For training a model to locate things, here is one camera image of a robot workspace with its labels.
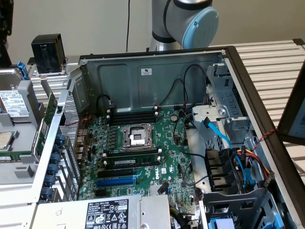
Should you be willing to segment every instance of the green motherboard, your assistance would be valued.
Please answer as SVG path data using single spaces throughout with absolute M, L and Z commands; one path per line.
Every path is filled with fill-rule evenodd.
M 182 173 L 190 163 L 190 157 L 179 152 L 174 142 L 173 129 L 175 123 L 171 121 L 171 115 L 178 115 L 178 111 L 174 109 L 162 109 L 159 111 L 158 119 L 155 123 L 150 123 L 154 128 L 153 143 L 162 149 L 161 160 L 158 165 L 134 167 L 134 174 L 137 176 L 135 184 L 107 186 L 107 194 L 104 197 L 118 197 L 126 195 L 155 195 L 157 188 L 164 182 L 168 182 L 168 196 L 170 205 L 178 208 L 181 212 L 194 213 L 194 207 L 198 203 L 195 187 L 187 186 L 183 179 Z M 96 153 L 92 154 L 91 160 L 84 155 L 81 163 L 81 187 L 79 200 L 97 198 L 95 192 L 97 188 L 96 182 L 101 180 L 97 174 L 104 171 L 102 164 L 103 152 L 109 148 L 115 148 L 113 152 L 118 152 L 122 146 L 122 129 L 125 126 L 109 126 L 105 117 L 94 117 L 88 122 L 86 127 L 91 135 L 88 147 L 96 147 Z M 115 133 L 115 142 L 111 141 L 111 135 Z M 175 134 L 179 136 L 179 145 L 184 140 L 184 123 L 180 119 L 175 130 Z M 185 152 L 189 152 L 188 146 L 179 146 Z M 185 179 L 188 182 L 194 181 L 193 173 L 188 170 Z

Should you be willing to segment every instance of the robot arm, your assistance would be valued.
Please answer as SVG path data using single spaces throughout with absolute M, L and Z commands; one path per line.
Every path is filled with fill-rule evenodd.
M 218 28 L 212 0 L 153 0 L 150 51 L 207 47 Z
M 11 35 L 13 23 L 13 0 L 0 0 L 0 68 L 11 66 L 10 57 L 7 52 L 7 36 Z

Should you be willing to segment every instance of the wall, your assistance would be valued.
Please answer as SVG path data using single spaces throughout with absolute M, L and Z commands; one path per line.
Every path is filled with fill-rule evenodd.
M 213 44 L 305 39 L 305 0 L 214 0 L 220 25 Z M 127 0 L 15 0 L 12 62 L 33 56 L 39 34 L 61 33 L 66 55 L 125 52 Z M 129 51 L 145 51 L 151 0 L 131 0 Z
M 66 55 L 126 50 L 127 0 L 14 0 L 12 62 L 33 56 L 39 34 L 61 33 Z M 131 0 L 129 51 L 145 51 L 151 35 L 150 0 Z
M 213 44 L 305 40 L 305 0 L 214 0 L 219 29 Z

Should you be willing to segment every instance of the blue latch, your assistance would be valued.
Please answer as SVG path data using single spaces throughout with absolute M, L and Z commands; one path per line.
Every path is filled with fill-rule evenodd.
M 21 62 L 21 60 L 18 62 L 17 67 L 20 69 L 23 79 L 24 80 L 29 80 L 29 74 L 28 74 L 28 70 L 25 67 L 25 64 Z
M 247 187 L 253 188 L 256 185 L 256 182 L 251 177 L 251 169 L 246 168 L 245 169 L 245 173 L 246 173 L 246 185 L 245 185 L 245 188 L 247 188 Z
M 232 218 L 211 219 L 208 227 L 209 229 L 234 229 L 234 222 Z
M 282 218 L 279 214 L 276 214 L 274 216 L 274 222 L 266 223 L 266 225 L 262 229 L 283 229 L 284 223 L 282 221 Z

